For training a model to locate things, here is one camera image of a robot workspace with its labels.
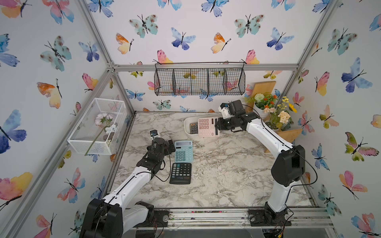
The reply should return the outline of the white plastic storage box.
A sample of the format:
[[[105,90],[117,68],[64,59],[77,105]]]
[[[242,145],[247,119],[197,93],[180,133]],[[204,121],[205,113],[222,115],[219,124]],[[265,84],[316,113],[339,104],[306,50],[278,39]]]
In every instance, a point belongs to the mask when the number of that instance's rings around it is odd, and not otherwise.
[[[217,118],[192,117],[184,121],[185,132],[188,135],[199,137],[218,137],[220,132],[216,127]]]

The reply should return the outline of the white mesh wall box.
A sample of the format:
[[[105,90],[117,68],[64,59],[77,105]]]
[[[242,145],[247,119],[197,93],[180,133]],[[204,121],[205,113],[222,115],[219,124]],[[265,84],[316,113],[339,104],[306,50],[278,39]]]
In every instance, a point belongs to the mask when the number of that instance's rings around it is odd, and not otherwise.
[[[67,142],[77,153],[111,155],[126,116],[124,101],[94,98]]]

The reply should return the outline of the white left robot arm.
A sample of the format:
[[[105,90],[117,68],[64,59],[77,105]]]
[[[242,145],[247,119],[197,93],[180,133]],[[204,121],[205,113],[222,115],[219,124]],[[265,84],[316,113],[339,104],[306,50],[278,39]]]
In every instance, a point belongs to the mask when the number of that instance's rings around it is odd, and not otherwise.
[[[121,238],[124,233],[137,225],[152,225],[154,223],[153,205],[137,202],[130,209],[127,205],[160,171],[164,157],[175,151],[172,140],[166,141],[160,137],[154,137],[132,174],[104,198],[94,198],[89,203],[79,236],[81,238]]]

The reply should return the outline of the metal base rail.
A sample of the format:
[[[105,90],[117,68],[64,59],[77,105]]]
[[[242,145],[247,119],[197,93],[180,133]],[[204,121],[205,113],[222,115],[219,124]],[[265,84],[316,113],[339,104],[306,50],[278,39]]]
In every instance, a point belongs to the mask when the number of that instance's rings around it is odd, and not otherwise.
[[[263,208],[154,209],[155,221],[171,230],[333,228],[324,208],[291,207],[277,218]]]

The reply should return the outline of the white pot yellow flowers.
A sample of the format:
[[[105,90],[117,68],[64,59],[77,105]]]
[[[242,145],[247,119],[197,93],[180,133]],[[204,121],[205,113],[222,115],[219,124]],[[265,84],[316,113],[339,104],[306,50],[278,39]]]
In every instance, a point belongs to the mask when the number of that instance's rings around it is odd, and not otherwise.
[[[273,131],[286,131],[293,124],[292,113],[297,113],[297,109],[290,103],[289,98],[284,96],[276,106],[265,106],[264,112],[269,118],[265,124]]]

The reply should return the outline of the black calculator with grey keys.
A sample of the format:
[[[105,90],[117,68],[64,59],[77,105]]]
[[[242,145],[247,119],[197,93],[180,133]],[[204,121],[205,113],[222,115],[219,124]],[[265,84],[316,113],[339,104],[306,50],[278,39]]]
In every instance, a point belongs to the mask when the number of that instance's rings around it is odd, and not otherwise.
[[[198,134],[198,123],[190,123],[190,134]]]

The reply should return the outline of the pink calculator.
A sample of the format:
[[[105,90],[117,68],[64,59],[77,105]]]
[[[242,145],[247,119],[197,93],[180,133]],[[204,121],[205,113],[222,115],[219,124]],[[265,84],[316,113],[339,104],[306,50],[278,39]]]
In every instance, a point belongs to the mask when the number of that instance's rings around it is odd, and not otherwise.
[[[197,121],[199,137],[218,137],[220,132],[216,127],[218,118],[200,118]]]

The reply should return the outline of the white pot orange flowers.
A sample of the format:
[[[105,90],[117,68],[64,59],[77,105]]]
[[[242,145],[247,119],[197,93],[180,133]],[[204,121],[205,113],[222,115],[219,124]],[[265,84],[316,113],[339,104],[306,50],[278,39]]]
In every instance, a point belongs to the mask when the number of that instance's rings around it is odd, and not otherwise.
[[[271,113],[275,113],[275,104],[278,96],[270,93],[257,93],[250,97],[248,102],[253,103],[253,111],[257,112],[261,119],[265,119]]]

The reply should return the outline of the wooden corner shelf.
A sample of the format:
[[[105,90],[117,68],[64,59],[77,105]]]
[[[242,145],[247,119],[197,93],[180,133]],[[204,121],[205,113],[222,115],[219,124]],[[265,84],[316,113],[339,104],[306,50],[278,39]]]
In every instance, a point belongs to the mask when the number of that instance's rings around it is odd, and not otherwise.
[[[276,81],[263,81],[263,82],[257,82],[254,84],[248,84],[246,86],[246,94],[251,98],[257,93],[271,93],[274,90],[274,87],[276,85]],[[294,142],[295,139],[301,134],[302,129],[295,129],[295,130],[287,130],[283,131],[281,129],[275,130],[275,132],[284,140],[287,142]]]

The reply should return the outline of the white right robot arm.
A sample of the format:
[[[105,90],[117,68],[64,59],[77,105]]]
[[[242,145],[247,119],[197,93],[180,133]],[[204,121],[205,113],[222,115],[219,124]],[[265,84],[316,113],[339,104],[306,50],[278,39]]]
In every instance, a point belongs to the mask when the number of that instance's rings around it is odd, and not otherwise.
[[[281,222],[287,213],[289,195],[305,173],[305,149],[281,138],[255,112],[247,113],[240,100],[223,103],[218,110],[222,114],[215,126],[218,130],[247,132],[259,140],[275,158],[271,169],[274,179],[272,193],[265,203],[260,222]]]

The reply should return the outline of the light blue calculator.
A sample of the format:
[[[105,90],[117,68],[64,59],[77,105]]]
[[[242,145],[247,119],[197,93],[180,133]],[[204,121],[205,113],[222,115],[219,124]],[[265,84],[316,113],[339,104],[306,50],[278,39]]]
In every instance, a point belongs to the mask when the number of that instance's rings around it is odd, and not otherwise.
[[[175,162],[192,163],[193,162],[193,143],[190,140],[175,141]]]

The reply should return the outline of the artificial pink white flower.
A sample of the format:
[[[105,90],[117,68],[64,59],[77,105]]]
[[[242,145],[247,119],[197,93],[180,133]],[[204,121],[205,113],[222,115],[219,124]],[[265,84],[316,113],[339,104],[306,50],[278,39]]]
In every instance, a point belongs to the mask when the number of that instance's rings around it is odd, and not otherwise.
[[[112,139],[117,131],[118,126],[113,122],[114,115],[108,113],[100,113],[95,119],[95,125],[101,128],[101,131],[96,135],[89,148],[87,149],[85,156],[92,150],[93,145],[97,142],[98,138],[105,133],[106,138],[104,142],[108,148],[110,148]]]

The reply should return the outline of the black calculator dark keys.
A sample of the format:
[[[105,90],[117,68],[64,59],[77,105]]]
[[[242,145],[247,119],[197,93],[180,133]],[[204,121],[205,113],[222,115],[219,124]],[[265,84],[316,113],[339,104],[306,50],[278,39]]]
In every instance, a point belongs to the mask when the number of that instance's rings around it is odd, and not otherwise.
[[[171,167],[170,184],[187,185],[191,183],[191,163],[173,163]]]

